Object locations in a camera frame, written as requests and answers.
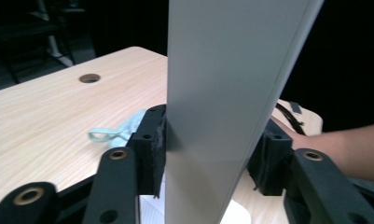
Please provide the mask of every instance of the dark background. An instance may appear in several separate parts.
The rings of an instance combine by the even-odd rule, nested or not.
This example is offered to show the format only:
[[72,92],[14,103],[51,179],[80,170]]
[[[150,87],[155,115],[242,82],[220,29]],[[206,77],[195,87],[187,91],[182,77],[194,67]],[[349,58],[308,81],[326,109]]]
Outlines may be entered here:
[[282,99],[324,120],[324,131],[374,123],[374,1],[326,1]]
[[[167,54],[168,0],[77,2],[96,57],[130,46]],[[0,12],[34,7],[0,1]],[[373,0],[325,1],[281,98],[320,115],[325,132],[374,123]]]

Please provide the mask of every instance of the metal sheet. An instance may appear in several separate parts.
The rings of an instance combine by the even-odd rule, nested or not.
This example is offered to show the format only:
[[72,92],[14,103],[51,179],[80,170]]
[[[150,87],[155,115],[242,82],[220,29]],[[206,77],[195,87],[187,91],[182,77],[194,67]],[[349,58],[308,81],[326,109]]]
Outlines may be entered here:
[[171,0],[166,223],[219,223],[322,0]]

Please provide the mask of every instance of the person's arm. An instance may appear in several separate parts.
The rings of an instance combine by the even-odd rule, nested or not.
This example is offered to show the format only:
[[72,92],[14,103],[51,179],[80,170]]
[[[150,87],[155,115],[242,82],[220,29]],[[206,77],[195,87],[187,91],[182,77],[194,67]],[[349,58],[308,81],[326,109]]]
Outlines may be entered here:
[[292,139],[293,149],[311,148],[324,152],[349,176],[374,180],[374,125],[315,136],[293,132],[272,118]]

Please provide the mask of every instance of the grommet hole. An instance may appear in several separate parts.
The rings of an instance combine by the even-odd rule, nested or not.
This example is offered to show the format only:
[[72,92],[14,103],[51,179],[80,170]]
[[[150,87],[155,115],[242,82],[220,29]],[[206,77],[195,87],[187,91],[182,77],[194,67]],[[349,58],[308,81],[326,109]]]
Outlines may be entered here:
[[93,83],[93,82],[99,81],[100,78],[101,77],[97,74],[86,74],[86,75],[80,77],[79,81],[81,81],[83,83]]

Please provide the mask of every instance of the screw hole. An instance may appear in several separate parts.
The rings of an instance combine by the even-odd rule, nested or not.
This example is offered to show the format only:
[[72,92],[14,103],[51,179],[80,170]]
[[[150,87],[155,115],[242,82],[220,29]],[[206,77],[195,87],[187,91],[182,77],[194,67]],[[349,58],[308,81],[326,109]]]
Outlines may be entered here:
[[274,139],[282,139],[282,136],[279,135],[279,134],[275,134],[273,137],[274,137]]
[[128,152],[124,150],[116,150],[113,151],[110,155],[109,158],[111,160],[120,160],[128,156]]
[[79,81],[83,83],[93,83],[97,82],[98,80],[100,80],[100,76],[96,74],[86,74],[79,78]]
[[42,195],[44,195],[42,188],[28,188],[18,194],[13,203],[16,205],[26,205],[37,201]]
[[151,139],[151,135],[149,135],[149,134],[144,134],[144,135],[143,135],[143,138],[144,138],[144,139]]
[[118,212],[115,210],[108,210],[102,213],[100,216],[100,221],[102,223],[111,223],[118,218]]
[[321,161],[323,157],[315,152],[305,152],[303,156],[311,161]]

